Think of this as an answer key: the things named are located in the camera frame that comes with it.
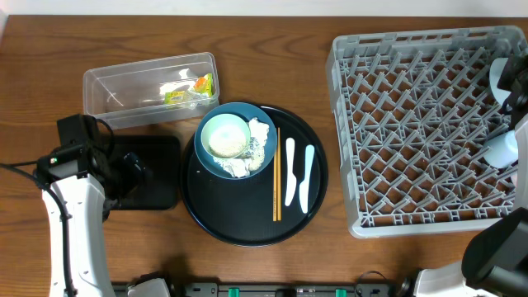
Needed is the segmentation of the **light blue saucer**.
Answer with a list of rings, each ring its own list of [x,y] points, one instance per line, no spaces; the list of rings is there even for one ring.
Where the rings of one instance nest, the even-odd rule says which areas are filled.
[[[492,91],[492,95],[499,105],[502,105],[504,101],[511,95],[508,90],[501,89],[498,86],[502,72],[507,64],[508,58],[497,58],[495,59],[489,70],[489,84]]]

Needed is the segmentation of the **small white cup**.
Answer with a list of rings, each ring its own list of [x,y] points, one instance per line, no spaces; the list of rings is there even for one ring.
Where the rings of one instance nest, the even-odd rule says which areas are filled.
[[[488,140],[484,160],[492,167],[505,168],[518,160],[518,146],[513,130]]]

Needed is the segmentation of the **pale green bowl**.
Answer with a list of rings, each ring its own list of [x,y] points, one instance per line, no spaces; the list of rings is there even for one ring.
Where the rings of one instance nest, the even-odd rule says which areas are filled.
[[[250,142],[248,123],[233,114],[219,114],[205,122],[201,143],[212,157],[230,159],[241,155]]]

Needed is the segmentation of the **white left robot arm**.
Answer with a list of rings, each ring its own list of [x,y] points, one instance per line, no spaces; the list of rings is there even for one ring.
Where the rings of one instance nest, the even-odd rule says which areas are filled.
[[[51,296],[114,296],[106,263],[103,213],[115,202],[105,188],[128,194],[150,172],[135,153],[110,162],[92,144],[70,144],[39,158],[36,172],[49,218]]]

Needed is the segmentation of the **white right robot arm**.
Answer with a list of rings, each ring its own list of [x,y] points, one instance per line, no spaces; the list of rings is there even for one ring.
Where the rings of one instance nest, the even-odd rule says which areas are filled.
[[[511,128],[485,143],[483,158],[495,168],[518,165],[513,211],[476,235],[461,261],[419,271],[397,296],[527,295],[527,56],[495,59],[489,79]]]

